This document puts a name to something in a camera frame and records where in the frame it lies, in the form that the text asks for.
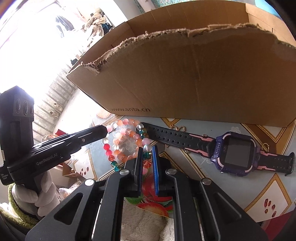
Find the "purple watch case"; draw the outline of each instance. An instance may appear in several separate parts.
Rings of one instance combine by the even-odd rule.
[[[234,164],[224,163],[223,157],[227,152],[227,143],[231,137],[251,142],[249,161],[246,168]],[[255,140],[252,137],[229,131],[216,138],[216,146],[211,161],[216,165],[216,168],[220,172],[232,173],[237,176],[246,176],[250,171],[257,168],[259,154],[260,148],[256,147]]]

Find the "white glove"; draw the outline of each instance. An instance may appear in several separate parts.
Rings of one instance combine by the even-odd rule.
[[[56,187],[49,171],[43,174],[41,189],[42,191],[37,195],[35,191],[15,184],[12,195],[20,209],[37,217],[43,217],[59,204]]]

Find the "screw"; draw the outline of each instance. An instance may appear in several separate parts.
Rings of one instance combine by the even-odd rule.
[[[170,174],[170,175],[175,175],[177,173],[177,170],[173,169],[173,168],[170,168],[170,169],[167,170],[167,173]]]
[[[210,184],[212,183],[212,180],[209,179],[209,178],[204,178],[204,179],[202,180],[202,183],[203,183],[204,185],[210,185]]]
[[[84,184],[85,184],[86,186],[91,186],[91,185],[94,184],[94,180],[92,180],[92,179],[87,179],[87,180],[84,182]]]
[[[127,169],[122,169],[122,170],[120,170],[119,174],[120,174],[120,175],[123,175],[123,176],[126,176],[127,174],[129,174],[129,170],[127,170]]]

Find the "black watch strap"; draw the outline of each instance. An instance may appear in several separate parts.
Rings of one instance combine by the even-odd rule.
[[[288,156],[284,156],[260,150],[257,170],[281,172],[287,176],[293,172],[294,159],[294,152],[291,152]]]
[[[204,157],[211,158],[213,155],[216,144],[215,138],[168,129],[145,122],[142,122],[142,124],[151,140],[192,151]]]

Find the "camera lens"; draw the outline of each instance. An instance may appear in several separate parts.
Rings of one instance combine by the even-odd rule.
[[[33,106],[31,105],[31,106],[30,106],[30,114],[31,114],[31,115],[33,114],[33,111],[34,111],[34,109],[33,109]]]
[[[16,103],[15,103],[15,110],[18,112],[20,112],[20,100],[17,99]]]
[[[26,101],[24,102],[24,114],[28,114],[28,103]]]

